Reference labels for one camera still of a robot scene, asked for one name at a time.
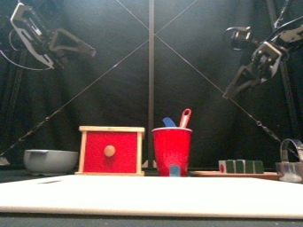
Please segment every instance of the small block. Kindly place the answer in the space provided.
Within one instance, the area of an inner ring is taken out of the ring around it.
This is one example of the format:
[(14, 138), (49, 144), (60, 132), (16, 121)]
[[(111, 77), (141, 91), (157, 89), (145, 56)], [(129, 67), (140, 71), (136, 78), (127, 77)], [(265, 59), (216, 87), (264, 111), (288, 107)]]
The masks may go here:
[(253, 166), (255, 166), (255, 174), (264, 174), (263, 161), (255, 160)]
[(232, 160), (220, 160), (219, 161), (219, 170), (221, 173), (233, 174), (235, 173), (235, 164)]
[(244, 165), (244, 172), (245, 174), (253, 174), (253, 161), (252, 160), (245, 160), (245, 165)]
[(235, 172), (236, 174), (244, 174), (244, 161), (235, 160)]

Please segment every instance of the black curtain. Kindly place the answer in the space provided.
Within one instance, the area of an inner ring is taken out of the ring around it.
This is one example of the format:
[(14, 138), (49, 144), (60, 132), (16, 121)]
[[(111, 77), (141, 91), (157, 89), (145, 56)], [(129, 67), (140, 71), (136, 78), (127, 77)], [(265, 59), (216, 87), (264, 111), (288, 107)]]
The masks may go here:
[[(8, 2), (10, 11), (1, 15), (10, 16), (16, 1), (0, 1)], [(28, 2), (38, 11), (45, 1)], [(16, 68), (1, 58), (1, 150), (73, 98), (38, 131), (6, 153), (14, 166), (22, 166), (25, 149), (79, 151), (81, 125), (148, 130), (149, 1), (53, 2), (56, 13), (46, 17), (46, 24), (68, 30), (97, 54), (92, 59), (72, 59), (64, 68), (42, 72), (24, 70), (10, 118), (6, 94), (10, 95), (14, 87), (9, 81), (14, 80)], [(279, 143), (256, 126), (255, 120), (261, 121), (280, 139), (293, 137), (280, 73), (239, 94), (235, 101), (244, 109), (223, 99), (221, 93), (249, 58), (244, 52), (231, 50), (224, 30), (249, 26), (255, 38), (264, 40), (272, 31), (267, 1), (155, 0), (153, 22), (153, 126), (163, 126), (165, 116), (179, 123), (183, 109), (191, 108), (189, 167), (217, 169), (219, 160), (247, 159), (261, 160), (267, 168), (273, 168), (279, 161)], [(8, 54), (12, 57), (14, 51), (10, 49)], [(299, 102), (301, 52), (292, 61), (300, 65), (299, 70), (295, 65), (289, 67)], [(34, 68), (45, 67), (29, 54), (24, 63)], [(143, 142), (143, 160), (148, 158), (148, 139)]]

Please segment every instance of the metal rod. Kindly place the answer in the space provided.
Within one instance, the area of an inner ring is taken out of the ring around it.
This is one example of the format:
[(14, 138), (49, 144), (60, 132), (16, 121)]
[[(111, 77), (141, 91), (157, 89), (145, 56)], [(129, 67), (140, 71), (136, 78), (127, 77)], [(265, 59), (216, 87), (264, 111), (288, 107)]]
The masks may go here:
[(155, 68), (155, 48), (153, 48), (153, 31), (155, 31), (155, 4), (149, 0), (149, 90), (148, 90), (148, 168), (153, 163), (153, 146), (152, 146), (152, 129), (153, 129), (153, 68)]
[[(275, 30), (275, 22), (276, 22), (276, 11), (275, 11), (275, 1), (273, 0), (267, 0), (267, 9), (268, 9), (268, 16), (271, 20), (271, 26), (272, 30)], [(283, 82), (283, 87), (284, 87), (284, 94), (285, 94), (285, 100), (287, 100), (287, 111), (288, 111), (288, 118), (289, 118), (289, 126), (292, 130), (292, 137), (293, 138), (300, 138), (300, 132), (299, 132), (299, 127), (297, 127), (297, 113), (296, 113), (296, 108), (295, 108), (295, 100), (293, 100), (293, 95), (291, 91), (291, 84), (288, 80), (288, 74), (287, 74), (287, 63), (281, 62), (279, 65), (280, 69), (280, 76), (281, 76), (281, 82)]]

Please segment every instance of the blue utensil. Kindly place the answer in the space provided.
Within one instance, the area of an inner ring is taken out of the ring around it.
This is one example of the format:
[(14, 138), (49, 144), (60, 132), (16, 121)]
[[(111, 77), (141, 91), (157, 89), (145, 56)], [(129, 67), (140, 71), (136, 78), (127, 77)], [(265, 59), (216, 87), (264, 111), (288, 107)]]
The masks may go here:
[(163, 118), (163, 123), (165, 127), (176, 127), (173, 120), (169, 117)]

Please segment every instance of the red cup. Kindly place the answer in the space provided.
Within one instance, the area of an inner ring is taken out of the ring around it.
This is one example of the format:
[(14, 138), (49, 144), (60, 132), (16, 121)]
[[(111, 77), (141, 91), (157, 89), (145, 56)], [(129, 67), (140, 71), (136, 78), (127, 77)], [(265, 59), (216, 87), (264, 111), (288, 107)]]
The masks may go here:
[(156, 166), (160, 176), (169, 176), (172, 166), (187, 176), (192, 131), (167, 127), (152, 130)]

